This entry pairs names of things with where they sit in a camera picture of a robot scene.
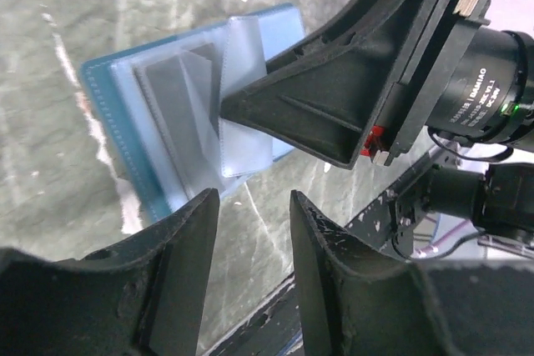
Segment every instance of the marble surface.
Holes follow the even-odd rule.
[[[116,50],[291,1],[308,31],[348,0],[0,0],[0,246],[80,258],[141,227],[143,210],[75,71]],[[390,168],[354,171],[294,152],[221,205],[199,353],[292,270],[290,190],[340,223],[430,147],[422,137]]]

